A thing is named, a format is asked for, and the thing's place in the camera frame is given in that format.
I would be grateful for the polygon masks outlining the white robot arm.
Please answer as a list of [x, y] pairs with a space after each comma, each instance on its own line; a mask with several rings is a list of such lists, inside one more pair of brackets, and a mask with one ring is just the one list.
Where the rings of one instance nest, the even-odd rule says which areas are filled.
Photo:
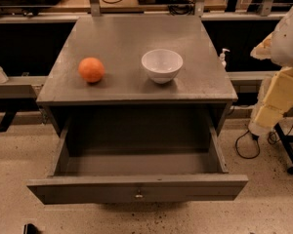
[[255, 59], [270, 59], [281, 67], [266, 77], [258, 93], [248, 130], [252, 135], [266, 135], [293, 106], [293, 6], [251, 52]]

